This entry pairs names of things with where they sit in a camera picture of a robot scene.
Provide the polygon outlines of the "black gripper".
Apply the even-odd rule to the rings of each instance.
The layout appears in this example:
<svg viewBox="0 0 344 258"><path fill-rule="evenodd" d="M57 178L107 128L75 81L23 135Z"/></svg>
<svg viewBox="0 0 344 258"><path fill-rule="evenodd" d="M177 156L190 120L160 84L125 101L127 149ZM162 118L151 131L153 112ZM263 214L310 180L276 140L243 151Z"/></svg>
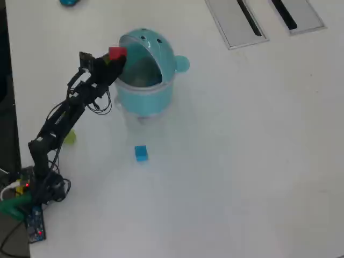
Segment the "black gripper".
<svg viewBox="0 0 344 258"><path fill-rule="evenodd" d="M110 60L108 55L94 59L91 77L98 85L111 85L123 73L126 56Z"/></svg>

